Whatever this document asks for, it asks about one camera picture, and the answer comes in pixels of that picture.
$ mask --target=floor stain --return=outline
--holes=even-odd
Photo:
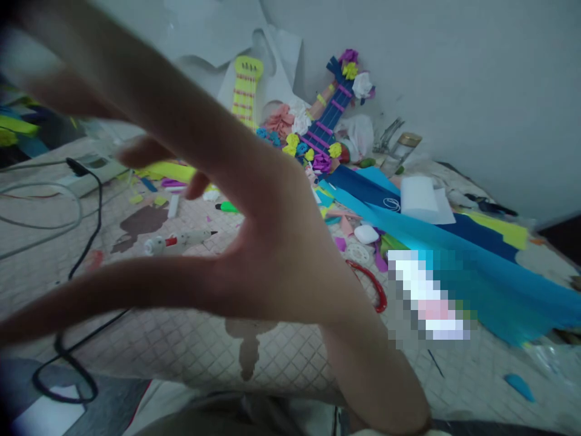
[[[148,205],[129,215],[119,224],[119,227],[125,231],[125,234],[117,239],[111,250],[111,254],[124,253],[129,250],[137,242],[137,236],[153,233],[161,229],[167,219],[167,204],[164,207]]]
[[[245,382],[252,378],[258,362],[258,335],[273,330],[277,325],[274,321],[226,320],[226,332],[235,339],[242,339],[239,362],[242,367],[240,375]]]

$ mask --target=bottle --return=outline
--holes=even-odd
[[[392,177],[412,151],[416,149],[420,141],[422,141],[420,135],[409,132],[402,133],[381,164],[379,168],[381,172],[387,177]]]

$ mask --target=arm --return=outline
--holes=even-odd
[[[430,408],[419,380],[368,301],[343,322],[320,328],[341,392],[360,419],[390,435],[428,431]]]

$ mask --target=tiled floor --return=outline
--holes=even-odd
[[[78,156],[78,145],[63,147],[43,157],[55,160],[69,154]],[[50,167],[29,171],[34,179],[54,180],[65,168]],[[14,179],[15,174],[0,176],[0,182]],[[114,180],[105,189],[104,198],[123,189]],[[115,241],[124,232],[119,223],[143,205],[131,205],[134,194],[123,191],[103,208],[103,227],[94,249],[102,250],[105,263],[140,256],[143,243],[150,235],[140,235],[134,246],[124,253],[110,254]],[[83,201],[86,211],[96,206],[95,193]],[[71,220],[71,200],[30,201],[1,199],[1,208],[14,219],[30,222],[42,216],[44,222]],[[178,216],[166,221],[159,234],[170,234],[184,228],[217,230],[204,245],[188,254],[210,255],[223,251],[237,233],[242,216],[217,211],[213,203],[202,200],[180,202]],[[76,260],[96,224],[96,217],[85,219],[82,225],[66,236],[38,248],[0,262],[2,316],[22,307],[52,289],[57,281],[66,280],[68,270]],[[340,236],[338,225],[330,231]],[[0,223],[2,250],[31,242],[43,232],[31,231]],[[440,343],[418,339],[412,328],[412,315],[397,299],[395,289],[388,286],[387,276],[375,265],[368,268],[386,288],[389,301],[382,320],[392,331],[392,337],[414,367],[434,416],[443,419],[481,419],[503,423],[526,424],[567,434],[579,433],[581,417],[576,406],[581,404],[569,391],[546,378],[521,350],[510,349],[482,326],[471,332],[469,342],[443,348]],[[370,282],[363,280],[368,293]],[[73,343],[111,315],[90,320],[67,333],[67,343]],[[241,378],[238,362],[242,339],[234,339],[225,328],[225,321],[198,311],[133,311],[106,333],[98,336],[76,355],[92,371],[119,377],[159,378],[176,380],[191,386],[216,386],[230,389],[298,394],[340,401],[327,354],[316,326],[279,323],[270,331],[258,335],[258,362],[249,381]],[[53,355],[50,339],[15,349],[20,357],[44,361]],[[426,348],[430,348],[443,373],[441,376]],[[508,373],[519,374],[530,386],[535,403],[527,402],[503,380]]]

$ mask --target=black wire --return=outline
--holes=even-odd
[[[76,165],[80,166],[80,164],[76,161],[73,161]],[[97,227],[95,228],[93,234],[91,235],[91,237],[89,238],[89,241],[87,242],[87,245],[85,245],[85,249],[83,250],[83,253],[81,253],[81,255],[79,256],[79,259],[77,260],[77,262],[74,264],[74,266],[72,267],[71,271],[68,273],[68,279],[69,281],[73,279],[74,273],[77,271],[78,267],[81,265],[81,263],[83,262],[83,260],[85,260],[85,257],[87,256],[87,253],[89,252],[89,250],[91,249],[91,246],[93,245],[93,241],[95,240],[95,238],[97,237],[97,233],[99,233],[99,230],[101,230],[101,212],[102,212],[102,208],[103,208],[103,184],[101,183],[101,180],[91,171],[87,170],[86,168],[83,168],[83,170],[85,170],[88,174],[92,175],[95,180],[97,180],[97,184],[99,186],[99,208],[97,210]],[[81,346],[83,346],[86,342],[90,341],[93,337],[97,336],[100,332],[102,332],[104,329],[106,329],[107,327],[109,327],[111,324],[113,324],[114,322],[118,321],[123,315],[125,315],[127,312],[129,311],[129,309],[124,310],[123,312],[121,312],[119,315],[116,315],[113,319],[107,321],[105,324],[103,324],[101,327],[93,330],[91,333],[89,333],[87,336],[85,336],[83,339],[81,339],[80,341],[78,341],[76,344],[74,344],[72,347],[70,348],[65,348],[65,346],[63,345],[63,336],[64,336],[64,332],[58,332],[56,334],[56,338],[54,339],[54,351],[56,352],[56,356],[54,356],[51,360],[49,360],[48,362],[43,363],[32,375],[32,384],[34,385],[34,388],[39,391],[42,395],[54,400],[54,401],[58,401],[59,403],[69,403],[69,404],[87,404],[92,402],[95,398],[97,398],[97,395],[99,395],[99,388],[97,387],[97,383],[95,382],[95,379],[91,376],[91,374],[89,374],[89,372],[79,363],[78,360],[76,360],[71,353],[73,351],[75,351],[77,348],[80,348]],[[56,362],[59,359],[63,359],[65,362],[67,362],[85,381],[85,383],[89,386],[89,389],[91,390],[91,397],[89,398],[69,398],[69,397],[63,397],[62,395],[58,395],[55,394],[54,392],[51,392],[50,389],[48,389],[43,382],[41,382],[41,372],[44,368],[46,368],[48,365],[50,365],[51,363]]]

